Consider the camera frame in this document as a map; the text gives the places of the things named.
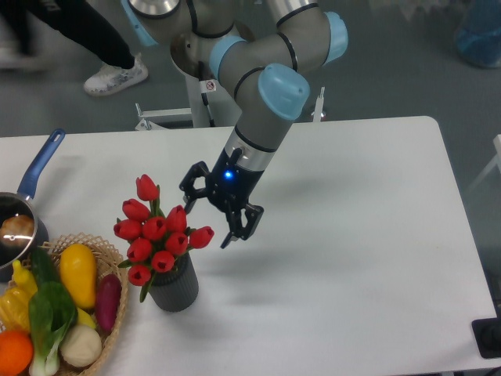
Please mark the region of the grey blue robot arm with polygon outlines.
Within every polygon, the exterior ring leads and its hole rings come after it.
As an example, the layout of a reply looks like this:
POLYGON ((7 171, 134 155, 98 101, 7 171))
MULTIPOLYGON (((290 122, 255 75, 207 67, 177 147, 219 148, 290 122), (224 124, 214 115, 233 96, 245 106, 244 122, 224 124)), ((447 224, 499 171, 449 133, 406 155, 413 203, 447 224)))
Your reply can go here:
POLYGON ((301 116, 310 94, 305 73, 346 52, 344 21, 315 1, 270 1, 276 32, 248 41, 237 29, 233 1, 128 1, 124 7, 155 42, 189 36, 189 61, 240 108, 214 167, 193 165, 180 188, 187 211, 204 197, 225 214, 227 242, 248 239, 264 212, 249 197, 301 116))

